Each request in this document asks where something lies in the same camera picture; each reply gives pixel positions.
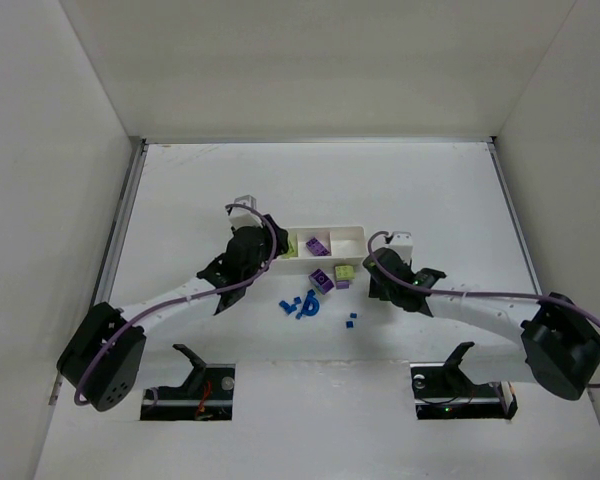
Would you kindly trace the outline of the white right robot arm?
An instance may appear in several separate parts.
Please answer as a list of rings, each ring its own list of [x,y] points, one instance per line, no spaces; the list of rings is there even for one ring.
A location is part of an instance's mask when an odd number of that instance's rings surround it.
[[[592,320],[561,294],[506,294],[461,288],[442,271],[418,272],[390,248],[363,262],[370,297],[433,319],[453,320],[504,339],[500,346],[463,340],[447,359],[452,371],[480,385],[535,383],[556,397],[575,401],[600,365],[600,333]]]

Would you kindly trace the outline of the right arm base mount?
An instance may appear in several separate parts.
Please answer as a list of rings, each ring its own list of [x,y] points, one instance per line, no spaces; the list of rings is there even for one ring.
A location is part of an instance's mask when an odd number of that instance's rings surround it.
[[[411,388],[418,420],[512,420],[518,411],[508,382],[474,384],[460,370],[473,342],[457,346],[444,362],[410,364]]]

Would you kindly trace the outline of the green and purple lego stack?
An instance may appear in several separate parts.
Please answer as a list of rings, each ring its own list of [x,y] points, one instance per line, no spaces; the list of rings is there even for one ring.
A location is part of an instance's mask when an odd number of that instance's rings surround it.
[[[348,289],[355,279],[355,269],[352,265],[337,265],[334,267],[334,283],[338,290]]]

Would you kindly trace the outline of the purple round-stud lego brick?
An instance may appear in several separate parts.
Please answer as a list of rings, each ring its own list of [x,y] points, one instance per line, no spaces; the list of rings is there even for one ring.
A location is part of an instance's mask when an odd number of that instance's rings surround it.
[[[322,295],[326,295],[334,289],[334,283],[328,274],[322,269],[316,269],[309,275],[309,281],[313,287]]]

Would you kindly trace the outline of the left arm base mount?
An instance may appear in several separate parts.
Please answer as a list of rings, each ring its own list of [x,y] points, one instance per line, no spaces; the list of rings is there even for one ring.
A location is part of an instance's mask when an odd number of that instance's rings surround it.
[[[236,380],[235,364],[207,363],[184,344],[172,348],[187,359],[187,376],[175,385],[143,391],[141,421],[230,421]]]

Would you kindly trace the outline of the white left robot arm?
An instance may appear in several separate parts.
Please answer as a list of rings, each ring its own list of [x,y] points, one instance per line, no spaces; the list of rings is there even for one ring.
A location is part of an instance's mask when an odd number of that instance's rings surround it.
[[[103,301],[88,310],[56,368],[74,388],[74,403],[106,412],[134,388],[147,336],[186,314],[209,320],[233,307],[278,257],[289,233],[271,215],[252,212],[250,225],[232,228],[226,250],[183,286],[128,307]]]

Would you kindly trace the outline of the yellow-green lego brick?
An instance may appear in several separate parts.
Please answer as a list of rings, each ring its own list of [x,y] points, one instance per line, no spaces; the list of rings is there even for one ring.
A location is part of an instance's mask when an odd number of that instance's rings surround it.
[[[297,245],[294,242],[292,242],[291,240],[289,240],[287,250],[284,254],[281,255],[281,257],[283,259],[297,258],[298,257]]]

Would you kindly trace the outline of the blue arch lego piece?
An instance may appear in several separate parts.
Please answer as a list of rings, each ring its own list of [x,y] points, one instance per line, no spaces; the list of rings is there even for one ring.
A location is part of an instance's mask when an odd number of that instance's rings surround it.
[[[303,317],[313,317],[319,310],[320,301],[316,296],[316,292],[314,290],[309,290],[299,313],[302,313]]]

